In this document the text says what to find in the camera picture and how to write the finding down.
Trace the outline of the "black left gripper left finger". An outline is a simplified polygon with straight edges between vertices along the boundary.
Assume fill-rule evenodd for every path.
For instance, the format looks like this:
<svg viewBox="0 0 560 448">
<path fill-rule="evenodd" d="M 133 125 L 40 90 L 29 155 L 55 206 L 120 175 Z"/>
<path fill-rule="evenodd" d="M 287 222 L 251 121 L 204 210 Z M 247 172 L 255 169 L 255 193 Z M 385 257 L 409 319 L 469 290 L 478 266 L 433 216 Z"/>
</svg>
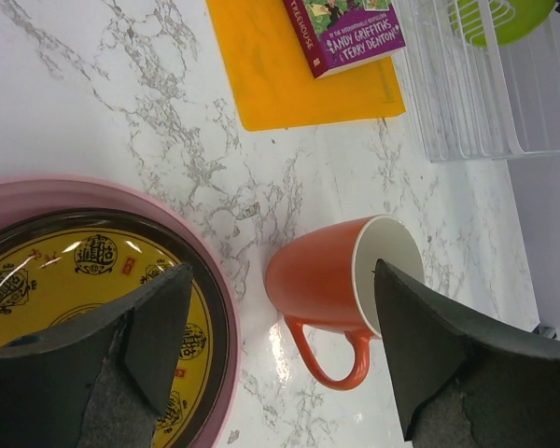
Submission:
<svg viewBox="0 0 560 448">
<path fill-rule="evenodd" d="M 174 266 L 92 312 L 0 347 L 0 447 L 150 447 L 193 272 Z"/>
</svg>

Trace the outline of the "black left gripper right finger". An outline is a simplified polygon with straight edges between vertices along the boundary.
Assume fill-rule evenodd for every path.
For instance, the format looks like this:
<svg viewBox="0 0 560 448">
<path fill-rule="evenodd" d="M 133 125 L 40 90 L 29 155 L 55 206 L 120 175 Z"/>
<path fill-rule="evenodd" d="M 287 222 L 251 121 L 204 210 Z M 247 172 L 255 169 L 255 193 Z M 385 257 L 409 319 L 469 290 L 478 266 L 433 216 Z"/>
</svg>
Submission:
<svg viewBox="0 0 560 448">
<path fill-rule="evenodd" d="M 404 440 L 560 447 L 560 341 L 477 312 L 382 259 L 374 298 Z"/>
</svg>

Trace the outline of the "yellow brown patterned plate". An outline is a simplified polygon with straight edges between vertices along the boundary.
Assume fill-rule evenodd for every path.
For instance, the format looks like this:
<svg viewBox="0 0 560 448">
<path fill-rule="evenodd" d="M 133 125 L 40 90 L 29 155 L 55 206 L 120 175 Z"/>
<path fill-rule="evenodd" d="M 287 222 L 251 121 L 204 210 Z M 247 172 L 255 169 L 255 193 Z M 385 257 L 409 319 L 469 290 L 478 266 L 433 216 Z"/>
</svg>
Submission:
<svg viewBox="0 0 560 448">
<path fill-rule="evenodd" d="M 92 312 L 188 264 L 192 291 L 157 447 L 210 447 L 235 366 L 231 294 L 205 249 L 155 218 L 106 208 L 31 216 L 0 230 L 0 347 Z"/>
</svg>

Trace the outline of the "pink plate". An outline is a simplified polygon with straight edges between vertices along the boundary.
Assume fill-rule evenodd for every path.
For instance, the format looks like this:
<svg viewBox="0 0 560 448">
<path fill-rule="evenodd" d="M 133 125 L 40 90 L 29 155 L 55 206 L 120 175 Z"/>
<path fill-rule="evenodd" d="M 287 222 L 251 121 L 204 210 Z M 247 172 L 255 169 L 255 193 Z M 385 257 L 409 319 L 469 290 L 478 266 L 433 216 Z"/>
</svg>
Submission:
<svg viewBox="0 0 560 448">
<path fill-rule="evenodd" d="M 0 447 L 210 447 L 230 290 L 175 212 L 80 177 L 0 181 Z"/>
</svg>

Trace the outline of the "lime green plate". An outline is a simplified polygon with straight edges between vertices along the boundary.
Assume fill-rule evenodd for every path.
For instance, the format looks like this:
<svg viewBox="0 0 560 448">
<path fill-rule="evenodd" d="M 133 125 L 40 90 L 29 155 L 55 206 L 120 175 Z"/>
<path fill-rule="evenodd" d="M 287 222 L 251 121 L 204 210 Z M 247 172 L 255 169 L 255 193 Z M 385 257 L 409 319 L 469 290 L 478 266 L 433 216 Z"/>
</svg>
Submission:
<svg viewBox="0 0 560 448">
<path fill-rule="evenodd" d="M 485 47 L 486 38 L 479 1 L 450 1 L 447 4 L 448 20 L 456 36 L 469 44 Z M 537 1 L 488 1 L 497 42 L 500 46 L 511 44 L 539 27 L 555 6 L 554 0 Z"/>
</svg>

